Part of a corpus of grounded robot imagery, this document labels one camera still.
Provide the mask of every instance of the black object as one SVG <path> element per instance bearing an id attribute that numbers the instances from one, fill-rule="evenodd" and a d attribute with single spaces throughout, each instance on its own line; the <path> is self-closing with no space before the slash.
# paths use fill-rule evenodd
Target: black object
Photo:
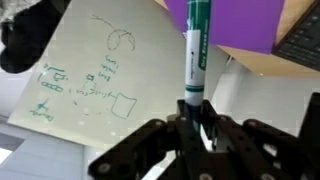
<path id="1" fill-rule="evenodd" d="M 320 71 L 320 1 L 312 3 L 272 53 Z"/>
<path id="2" fill-rule="evenodd" d="M 42 56 L 61 17 L 50 0 L 42 0 L 15 15 L 13 22 L 2 23 L 6 48 L 0 55 L 1 68 L 9 73 L 31 68 Z"/>
<path id="3" fill-rule="evenodd" d="M 302 131 L 320 120 L 319 106 L 313 105 L 319 105 L 319 97 L 319 93 L 312 96 Z M 184 100 L 178 100 L 178 110 L 174 121 L 153 119 L 144 124 L 90 164 L 89 174 L 95 180 L 141 179 L 166 152 L 175 151 L 176 159 L 158 179 L 300 180 L 304 176 L 320 180 L 316 154 L 320 151 L 313 145 L 319 139 L 305 142 L 308 134 L 296 138 L 254 119 L 241 126 L 228 116 L 218 115 L 205 100 L 200 123 L 213 141 L 214 152 L 208 152 L 189 119 Z M 276 155 L 267 147 L 276 149 Z"/>

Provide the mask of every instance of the table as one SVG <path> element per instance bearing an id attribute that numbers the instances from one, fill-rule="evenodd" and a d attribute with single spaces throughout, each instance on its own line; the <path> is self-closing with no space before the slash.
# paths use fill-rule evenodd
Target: table
<path id="1" fill-rule="evenodd" d="M 164 0 L 155 0 L 165 6 Z M 286 35 L 295 22 L 312 4 L 313 0 L 286 0 L 280 18 L 275 44 Z M 274 55 L 265 55 L 230 47 L 219 46 L 222 50 L 233 56 L 238 62 L 261 76 L 282 77 L 320 77 L 320 72 L 285 60 Z"/>

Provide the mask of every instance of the keyboard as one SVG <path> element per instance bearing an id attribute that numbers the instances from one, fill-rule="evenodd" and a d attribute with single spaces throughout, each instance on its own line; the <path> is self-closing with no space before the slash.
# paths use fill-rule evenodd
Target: keyboard
<path id="1" fill-rule="evenodd" d="M 320 71 L 320 1 L 316 0 L 273 48 L 273 55 Z"/>

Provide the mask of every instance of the wall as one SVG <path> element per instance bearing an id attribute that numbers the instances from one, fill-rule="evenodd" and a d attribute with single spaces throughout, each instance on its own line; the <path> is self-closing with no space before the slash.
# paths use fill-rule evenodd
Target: wall
<path id="1" fill-rule="evenodd" d="M 24 142 L 0 165 L 0 179 L 80 180 L 83 146 L 0 124 L 0 132 Z"/>
<path id="2" fill-rule="evenodd" d="M 320 92 L 320 79 L 263 77 L 245 72 L 230 115 L 239 123 L 255 118 L 298 135 L 312 92 Z"/>
<path id="3" fill-rule="evenodd" d="M 218 86 L 211 100 L 212 106 L 219 114 L 229 114 L 239 91 L 247 69 L 239 62 L 229 61 L 227 68 L 220 77 Z"/>

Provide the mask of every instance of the white surface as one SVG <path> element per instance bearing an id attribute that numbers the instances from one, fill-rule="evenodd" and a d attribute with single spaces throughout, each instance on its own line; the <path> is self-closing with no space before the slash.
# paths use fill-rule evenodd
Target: white surface
<path id="1" fill-rule="evenodd" d="M 93 19 L 93 15 L 108 22 Z M 113 31 L 110 23 L 131 32 L 134 50 L 133 37 L 128 35 L 122 36 L 116 50 L 108 49 L 115 47 L 117 40 L 112 36 L 107 46 Z M 165 119 L 175 113 L 176 100 L 183 98 L 185 40 L 168 13 L 153 1 L 73 1 L 53 39 L 9 123 L 108 149 L 147 120 Z M 226 55 L 211 47 L 205 97 L 211 99 L 225 62 Z M 64 72 L 45 70 L 46 64 Z M 110 75 L 101 68 L 102 64 L 116 71 L 108 83 L 98 75 Z M 54 81 L 55 72 L 66 75 L 68 80 Z M 94 83 L 86 80 L 88 74 L 95 75 L 96 89 L 103 93 L 100 97 L 77 93 L 84 85 L 83 91 L 90 93 L 93 88 Z M 41 85 L 43 82 L 59 85 L 64 91 L 46 88 Z M 133 100 L 125 101 L 120 95 L 117 101 L 112 96 L 103 98 L 105 92 L 136 99 L 130 116 L 118 118 L 114 114 L 124 117 L 128 111 L 123 110 L 131 109 Z M 37 110 L 41 104 L 45 107 Z"/>
<path id="2" fill-rule="evenodd" d="M 12 151 L 0 148 L 0 164 L 4 162 L 5 159 L 9 157 Z"/>
<path id="3" fill-rule="evenodd" d="M 217 89 L 213 94 L 212 106 L 218 114 L 230 114 L 232 105 L 247 69 L 239 62 L 232 60 L 223 72 Z"/>
<path id="4" fill-rule="evenodd" d="M 238 123 L 254 118 L 297 136 L 320 79 L 244 75 L 231 115 Z"/>
<path id="5" fill-rule="evenodd" d="M 25 141 L 0 165 L 0 179 L 80 180 L 83 146 L 0 124 L 0 132 Z"/>

